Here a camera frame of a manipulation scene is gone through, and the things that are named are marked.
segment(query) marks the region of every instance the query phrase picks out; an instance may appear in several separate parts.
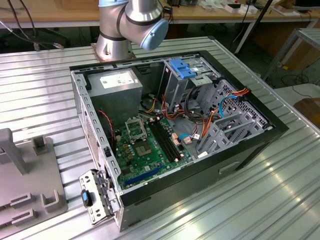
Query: motherboard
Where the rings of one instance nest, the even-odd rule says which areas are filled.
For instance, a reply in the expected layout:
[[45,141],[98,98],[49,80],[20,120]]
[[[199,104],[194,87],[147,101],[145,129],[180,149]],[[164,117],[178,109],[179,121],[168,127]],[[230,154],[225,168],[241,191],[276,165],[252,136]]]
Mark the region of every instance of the motherboard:
[[[192,157],[166,118],[152,119],[143,123],[143,129],[135,123],[133,128],[121,127],[114,131],[117,146],[116,160],[121,169],[118,182],[122,189],[163,174],[192,162]],[[145,138],[132,140],[132,135]]]

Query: chipset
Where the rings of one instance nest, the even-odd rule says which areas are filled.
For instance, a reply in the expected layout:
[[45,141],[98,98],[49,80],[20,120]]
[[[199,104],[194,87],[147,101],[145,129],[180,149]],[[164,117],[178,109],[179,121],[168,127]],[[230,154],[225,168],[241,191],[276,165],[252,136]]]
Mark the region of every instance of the chipset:
[[151,151],[151,147],[149,146],[148,142],[147,141],[140,141],[140,142],[137,142],[135,145],[135,150],[136,152],[138,153],[138,156],[139,157],[142,157],[142,156],[145,156],[145,155],[148,155],[150,154],[152,151]]
[[125,169],[121,170],[121,172],[123,173],[123,175],[127,175],[127,174],[131,173],[131,170],[130,170],[130,168],[125,168]]

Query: ram slot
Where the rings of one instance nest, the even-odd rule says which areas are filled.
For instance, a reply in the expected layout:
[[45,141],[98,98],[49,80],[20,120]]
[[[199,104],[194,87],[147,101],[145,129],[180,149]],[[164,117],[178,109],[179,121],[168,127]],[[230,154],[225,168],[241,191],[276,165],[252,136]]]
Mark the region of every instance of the ram slot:
[[171,139],[167,136],[166,131],[159,122],[150,122],[148,124],[155,139],[158,141],[160,147],[164,151],[164,154],[168,158],[170,163],[173,163],[175,159],[180,159],[181,156],[177,151],[175,145]]

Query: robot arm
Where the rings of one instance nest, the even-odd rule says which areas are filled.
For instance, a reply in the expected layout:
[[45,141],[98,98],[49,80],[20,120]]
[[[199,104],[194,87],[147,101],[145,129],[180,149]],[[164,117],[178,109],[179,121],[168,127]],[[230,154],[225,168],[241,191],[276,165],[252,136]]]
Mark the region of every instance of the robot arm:
[[99,0],[99,12],[96,53],[103,61],[130,58],[130,41],[145,50],[154,50],[168,31],[158,0]]

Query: metal table surface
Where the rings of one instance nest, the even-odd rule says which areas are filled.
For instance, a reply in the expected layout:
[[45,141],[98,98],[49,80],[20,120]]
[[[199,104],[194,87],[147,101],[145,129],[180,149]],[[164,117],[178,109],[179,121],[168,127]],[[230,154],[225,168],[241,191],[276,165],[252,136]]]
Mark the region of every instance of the metal table surface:
[[297,36],[314,48],[320,50],[320,29],[319,28],[301,28],[297,31]]
[[164,41],[156,56],[208,50],[271,109],[289,131],[252,163],[158,215],[119,232],[113,219],[92,227],[78,176],[94,167],[78,120],[69,66],[97,60],[91,47],[0,55],[0,128],[16,143],[46,134],[68,202],[60,216],[9,239],[319,239],[319,131],[219,42],[207,37]]

